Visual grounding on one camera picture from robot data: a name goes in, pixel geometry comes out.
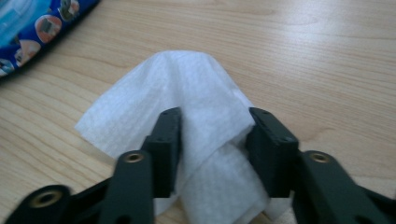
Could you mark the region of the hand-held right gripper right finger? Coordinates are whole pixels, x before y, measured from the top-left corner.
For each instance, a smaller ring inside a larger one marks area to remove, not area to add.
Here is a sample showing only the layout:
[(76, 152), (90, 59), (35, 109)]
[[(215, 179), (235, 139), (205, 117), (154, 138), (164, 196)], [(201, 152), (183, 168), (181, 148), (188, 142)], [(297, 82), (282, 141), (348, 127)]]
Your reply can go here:
[(298, 224), (387, 224), (387, 217), (331, 155), (299, 150), (273, 114), (251, 107), (248, 159), (272, 198), (292, 198)]

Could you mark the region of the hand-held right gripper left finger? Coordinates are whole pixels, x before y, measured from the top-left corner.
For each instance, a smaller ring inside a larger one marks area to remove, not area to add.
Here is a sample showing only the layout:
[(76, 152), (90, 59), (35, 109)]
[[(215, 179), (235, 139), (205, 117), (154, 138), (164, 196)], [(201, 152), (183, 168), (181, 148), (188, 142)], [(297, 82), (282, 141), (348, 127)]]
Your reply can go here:
[(181, 151), (181, 109), (163, 111), (138, 150), (119, 156), (99, 224), (154, 224), (156, 198), (175, 191)]

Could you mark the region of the white wet wipe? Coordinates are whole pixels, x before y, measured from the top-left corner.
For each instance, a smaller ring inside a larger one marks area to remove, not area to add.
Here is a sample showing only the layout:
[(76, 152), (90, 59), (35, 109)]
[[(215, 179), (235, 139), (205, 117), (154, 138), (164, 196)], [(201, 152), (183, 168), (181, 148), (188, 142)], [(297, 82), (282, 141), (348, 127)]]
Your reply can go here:
[(116, 158), (142, 146), (160, 113), (182, 112), (182, 159), (175, 195), (155, 202), (157, 213), (181, 201), (190, 224), (248, 224), (259, 213), (281, 216), (245, 151), (252, 104), (210, 55), (168, 50), (154, 54), (100, 96), (76, 125), (88, 142)]

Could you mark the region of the blue wet wipes pack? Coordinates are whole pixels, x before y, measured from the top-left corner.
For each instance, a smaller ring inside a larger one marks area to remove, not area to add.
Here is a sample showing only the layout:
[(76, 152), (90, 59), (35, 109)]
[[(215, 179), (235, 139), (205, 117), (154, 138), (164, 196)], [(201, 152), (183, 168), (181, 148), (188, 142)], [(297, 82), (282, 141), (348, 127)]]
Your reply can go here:
[(0, 0), (0, 77), (29, 63), (100, 0)]

